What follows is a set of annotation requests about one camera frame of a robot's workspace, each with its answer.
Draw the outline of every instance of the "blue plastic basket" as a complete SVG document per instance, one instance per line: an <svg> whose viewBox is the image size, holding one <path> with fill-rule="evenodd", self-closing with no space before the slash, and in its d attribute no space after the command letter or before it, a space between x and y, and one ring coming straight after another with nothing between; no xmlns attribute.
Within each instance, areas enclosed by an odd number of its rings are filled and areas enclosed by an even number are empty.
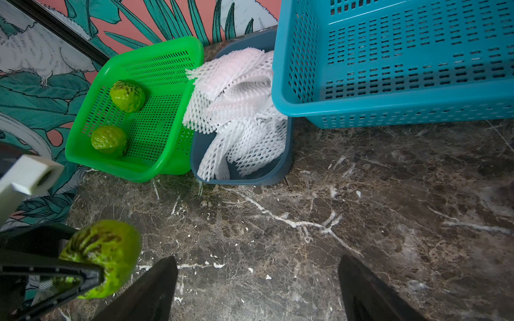
<svg viewBox="0 0 514 321"><path fill-rule="evenodd" d="M274 48L276 37L277 32L275 30L255 32L252 35L246 36L245 38L228 45L216 55L216 58L224 56L234 50L241 50L248 47L262 49L267 52L271 51ZM193 146L191 148L191 170L197 179L207 184L251 186L268 186L277 184L284 179L291 169L292 131L293 119L289 117L287 120L287 137L284 152L263 168L242 177L237 171L235 163L228 164L230 179L211 179L208 182L198 177L198 168L200 167L201 160L204 158L205 152L216 137L216 133L201 134L196 131L194 133Z"/></svg>
<svg viewBox="0 0 514 321"><path fill-rule="evenodd" d="M512 0L282 0L277 109L319 128L514 117Z"/></svg>

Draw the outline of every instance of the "white foam fruit net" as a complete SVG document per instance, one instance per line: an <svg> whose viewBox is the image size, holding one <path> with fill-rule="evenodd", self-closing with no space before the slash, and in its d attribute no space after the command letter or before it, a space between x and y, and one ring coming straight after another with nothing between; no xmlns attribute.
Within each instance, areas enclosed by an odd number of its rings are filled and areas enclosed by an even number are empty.
<svg viewBox="0 0 514 321"><path fill-rule="evenodd" d="M196 80L183 124L202 134L216 132L200 178L230 179L228 163L246 176L284 152L287 117L271 100L272 65L273 51L247 48L186 70Z"/></svg>

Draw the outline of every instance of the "marble floor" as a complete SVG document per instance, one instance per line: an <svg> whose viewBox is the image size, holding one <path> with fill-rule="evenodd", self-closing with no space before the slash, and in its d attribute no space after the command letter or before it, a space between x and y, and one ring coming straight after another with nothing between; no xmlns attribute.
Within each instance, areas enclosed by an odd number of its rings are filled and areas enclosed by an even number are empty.
<svg viewBox="0 0 514 321"><path fill-rule="evenodd" d="M133 280L175 255L173 320L346 320L337 277L359 258L428 320L514 319L514 121L319 130L267 187L137 184L89 172L68 224L137 227ZM88 320L115 297L43 320Z"/></svg>

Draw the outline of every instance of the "green fruit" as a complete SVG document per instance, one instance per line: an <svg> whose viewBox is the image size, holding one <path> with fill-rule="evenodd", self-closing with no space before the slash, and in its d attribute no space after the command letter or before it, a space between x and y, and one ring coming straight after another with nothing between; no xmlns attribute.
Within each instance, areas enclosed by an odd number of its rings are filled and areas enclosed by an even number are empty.
<svg viewBox="0 0 514 321"><path fill-rule="evenodd" d="M81 299L105 298L118 291L129 279L141 253L141 235L131 225L102 220L88 225L71 237L59 258L65 261L100 265L104 282L89 290ZM73 278L57 281L75 284Z"/></svg>
<svg viewBox="0 0 514 321"><path fill-rule="evenodd" d="M121 128L107 125L93 131L91 144L104 154L121 157L127 149L127 136Z"/></svg>
<svg viewBox="0 0 514 321"><path fill-rule="evenodd" d="M143 108L146 96L140 87L118 80L111 88L111 99L122 111L137 112Z"/></svg>

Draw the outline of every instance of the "illustrated animal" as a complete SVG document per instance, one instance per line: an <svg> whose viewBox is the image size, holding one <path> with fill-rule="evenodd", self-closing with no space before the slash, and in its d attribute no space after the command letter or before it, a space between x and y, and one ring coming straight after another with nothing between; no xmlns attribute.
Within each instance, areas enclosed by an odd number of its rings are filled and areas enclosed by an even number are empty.
<svg viewBox="0 0 514 321"><path fill-rule="evenodd" d="M225 30L228 11L234 3L234 26L237 36L245 34L248 22L253 18L253 31L276 26L279 22L256 0L223 0L221 11L221 24Z"/></svg>
<svg viewBox="0 0 514 321"><path fill-rule="evenodd" d="M47 10L80 36L89 37L84 29L60 12ZM55 74L95 71L91 59L5 0L0 0L0 15L22 30L7 36L0 28L0 71L35 73L41 77L41 85L45 87L48 86L48 78Z"/></svg>

